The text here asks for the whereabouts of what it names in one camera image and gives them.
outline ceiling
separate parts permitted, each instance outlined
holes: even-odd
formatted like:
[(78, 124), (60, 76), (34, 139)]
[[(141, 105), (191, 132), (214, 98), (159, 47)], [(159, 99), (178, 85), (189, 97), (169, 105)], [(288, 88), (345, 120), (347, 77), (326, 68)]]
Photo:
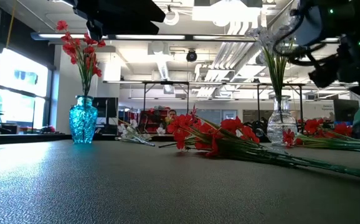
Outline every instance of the ceiling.
[[(69, 24), (69, 31), (72, 33), (86, 32), (86, 20), (73, 13), (70, 6), (55, 2), (57, 0), (17, 0), (15, 17), (40, 33), (55, 33), (55, 25), (59, 20), (65, 20)], [(160, 34), (228, 34), (231, 29), (230, 25), (224, 27), (216, 26), (212, 21), (194, 21), (191, 14), (194, 6), (194, 0), (159, 0), (158, 6), (162, 10), (167, 9), (165, 1), (180, 2), (173, 6), (173, 10), (182, 11), (179, 13), (179, 22), (175, 26), (169, 26), (165, 23), (155, 23), (159, 27)], [(0, 7), (8, 13), (11, 13), (13, 0), (0, 0)], [(271, 20), (283, 9), (290, 0), (276, 0), (274, 7), (269, 7), (266, 10), (267, 22)], [(206, 63), (211, 65), (214, 62), (217, 54), (224, 48), (222, 42), (186, 42), (186, 41), (164, 41), (169, 45), (169, 52), (171, 58), (167, 62), (169, 76), (172, 71), (188, 71), (193, 72), (198, 63)], [(157, 70), (158, 66), (154, 60), (148, 57), (148, 44), (151, 41), (125, 41), (125, 40), (109, 40), (108, 45), (115, 46), (117, 51), (123, 57), (122, 75), (125, 78), (137, 78), (142, 76), (137, 75), (151, 75), (153, 70)], [(241, 45), (233, 45), (232, 52), (237, 51)], [(325, 56), (336, 52), (337, 45), (328, 45), (324, 49), (315, 52), (315, 56)], [(196, 62), (190, 63), (186, 61), (186, 55), (189, 49), (195, 49), (198, 55)], [(245, 58), (250, 58), (255, 54), (252, 47), (248, 46), (245, 51), (240, 51), (242, 54), (237, 62), (237, 65), (244, 63)], [(294, 83), (307, 83), (308, 72), (314, 70), (313, 67), (299, 67), (288, 65), (285, 81)], [(260, 82), (270, 82), (268, 71), (252, 74), (245, 82), (259, 78)]]

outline turquoise vase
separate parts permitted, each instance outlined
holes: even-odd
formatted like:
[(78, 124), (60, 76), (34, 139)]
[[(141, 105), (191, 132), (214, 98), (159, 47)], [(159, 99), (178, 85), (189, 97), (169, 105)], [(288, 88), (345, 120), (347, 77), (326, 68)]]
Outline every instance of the turquoise vase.
[(90, 144), (97, 124), (97, 109), (92, 106), (93, 97), (76, 96), (78, 104), (70, 109), (69, 125), (75, 144)]

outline table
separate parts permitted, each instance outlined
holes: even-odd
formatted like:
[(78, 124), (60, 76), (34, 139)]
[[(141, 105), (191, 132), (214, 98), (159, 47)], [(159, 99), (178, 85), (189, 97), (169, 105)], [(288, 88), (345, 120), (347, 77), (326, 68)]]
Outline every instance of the table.
[[(360, 152), (288, 151), (360, 168)], [(360, 179), (125, 142), (0, 145), (0, 223), (360, 223)]]

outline clear glass vase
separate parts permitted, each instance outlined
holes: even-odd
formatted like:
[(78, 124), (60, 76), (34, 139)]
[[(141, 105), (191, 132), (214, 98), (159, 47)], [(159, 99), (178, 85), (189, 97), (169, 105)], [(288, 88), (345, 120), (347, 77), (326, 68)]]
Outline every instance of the clear glass vase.
[(289, 112), (290, 104), (288, 96), (281, 97), (281, 103), (274, 99), (274, 112), (268, 120), (267, 137), (274, 146), (284, 146), (283, 131), (288, 132), (290, 129), (295, 133), (298, 132), (296, 120)]
[(70, 109), (69, 125), (75, 144), (90, 144), (97, 125), (97, 109), (92, 106), (93, 97), (76, 96), (78, 104)]

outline cable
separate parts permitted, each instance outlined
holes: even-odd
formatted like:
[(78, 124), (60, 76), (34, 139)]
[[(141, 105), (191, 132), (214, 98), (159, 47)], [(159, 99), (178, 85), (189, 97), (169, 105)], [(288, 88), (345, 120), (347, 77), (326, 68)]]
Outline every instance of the cable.
[(17, 6), (17, 0), (14, 0), (14, 5), (12, 6), (12, 12), (11, 12), (10, 28), (8, 30), (7, 43), (6, 43), (6, 48), (7, 49), (8, 49), (8, 45), (10, 44), (12, 24), (14, 23), (14, 14), (15, 14), (15, 11), (16, 11), (16, 6)]

